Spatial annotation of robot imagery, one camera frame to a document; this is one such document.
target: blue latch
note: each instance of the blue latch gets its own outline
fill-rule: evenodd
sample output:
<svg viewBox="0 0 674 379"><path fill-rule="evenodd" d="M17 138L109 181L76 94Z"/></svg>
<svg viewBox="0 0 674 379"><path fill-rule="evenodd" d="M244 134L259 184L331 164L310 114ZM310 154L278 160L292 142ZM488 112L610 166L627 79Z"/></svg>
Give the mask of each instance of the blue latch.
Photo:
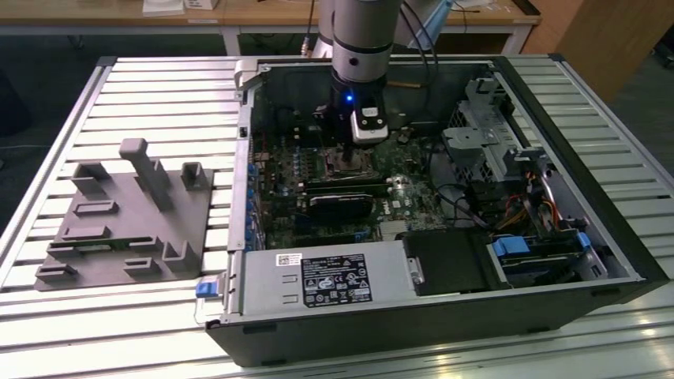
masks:
<svg viewBox="0 0 674 379"><path fill-rule="evenodd" d="M528 250L527 241L523 237L500 237L492 244L491 247L496 252L496 256L502 257L510 254L526 254L531 251Z"/></svg>
<svg viewBox="0 0 674 379"><path fill-rule="evenodd" d="M258 176L258 166L255 163L248 164L248 175Z"/></svg>
<svg viewBox="0 0 674 379"><path fill-rule="evenodd" d="M581 246L582 246L582 251L586 251L587 249L591 248L590 237L587 237L587 235L582 231L578 232L578 241L579 241Z"/></svg>
<svg viewBox="0 0 674 379"><path fill-rule="evenodd" d="M370 231L358 231L355 234L354 234L354 238L355 238L355 242L362 242L366 238L367 238L367 235L370 234Z"/></svg>
<svg viewBox="0 0 674 379"><path fill-rule="evenodd" d="M217 282L203 282L197 284L197 298L217 297Z"/></svg>

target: wooden table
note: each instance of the wooden table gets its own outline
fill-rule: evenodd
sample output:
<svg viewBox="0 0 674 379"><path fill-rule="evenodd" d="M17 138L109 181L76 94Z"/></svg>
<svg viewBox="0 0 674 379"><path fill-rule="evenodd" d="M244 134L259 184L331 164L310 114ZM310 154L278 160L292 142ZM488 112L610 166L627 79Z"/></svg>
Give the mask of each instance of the wooden table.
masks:
<svg viewBox="0 0 674 379"><path fill-rule="evenodd" d="M227 44L227 53L240 55L238 37L252 33L304 33L311 2L308 0L227 0L221 34ZM316 7L312 18L312 31L318 30L320 10ZM480 6L466 13L451 12L442 33L455 34L507 34L503 54L519 53L532 25L540 22L540 16L527 16L512 0L496 0L495 5Z"/></svg>
<svg viewBox="0 0 674 379"><path fill-rule="evenodd" d="M143 0L0 0L0 36L221 34L225 2L144 17Z"/></svg>
<svg viewBox="0 0 674 379"><path fill-rule="evenodd" d="M479 13L451 13L442 33L508 35L503 53L516 53L539 16L527 16L511 0L496 0ZM215 10L144 17L143 0L0 0L0 36L219 34L227 54L240 55L238 37L246 33L304 33L308 0L220 0ZM319 10L312 31L318 30Z"/></svg>

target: table leg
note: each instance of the table leg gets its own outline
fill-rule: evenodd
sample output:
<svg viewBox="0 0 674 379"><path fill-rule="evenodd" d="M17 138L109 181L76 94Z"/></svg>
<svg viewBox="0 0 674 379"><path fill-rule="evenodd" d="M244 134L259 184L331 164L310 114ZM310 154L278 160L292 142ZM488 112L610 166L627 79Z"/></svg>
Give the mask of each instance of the table leg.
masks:
<svg viewBox="0 0 674 379"><path fill-rule="evenodd" d="M238 26L223 26L220 28L221 38L224 39L224 48L227 49L228 56L242 55L242 48L239 46L240 30Z"/></svg>
<svg viewBox="0 0 674 379"><path fill-rule="evenodd" d="M503 45L502 54L519 54L527 41L531 25L518 25L515 31L507 37L506 45Z"/></svg>

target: barcode sticker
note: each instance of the barcode sticker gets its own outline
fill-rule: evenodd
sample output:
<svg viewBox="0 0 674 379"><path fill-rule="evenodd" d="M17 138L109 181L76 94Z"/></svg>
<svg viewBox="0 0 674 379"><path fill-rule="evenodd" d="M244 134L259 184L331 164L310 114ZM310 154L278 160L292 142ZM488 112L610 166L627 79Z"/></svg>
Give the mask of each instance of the barcode sticker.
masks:
<svg viewBox="0 0 674 379"><path fill-rule="evenodd" d="M276 266L299 266L302 254L276 254Z"/></svg>

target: warning label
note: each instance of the warning label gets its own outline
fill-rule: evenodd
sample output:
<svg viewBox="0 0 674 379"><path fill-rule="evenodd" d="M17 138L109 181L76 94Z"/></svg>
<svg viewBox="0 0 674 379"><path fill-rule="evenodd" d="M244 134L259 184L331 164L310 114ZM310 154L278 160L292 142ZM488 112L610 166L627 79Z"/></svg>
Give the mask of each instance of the warning label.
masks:
<svg viewBox="0 0 674 379"><path fill-rule="evenodd" d="M363 254L302 259L302 284L310 308L372 301Z"/></svg>

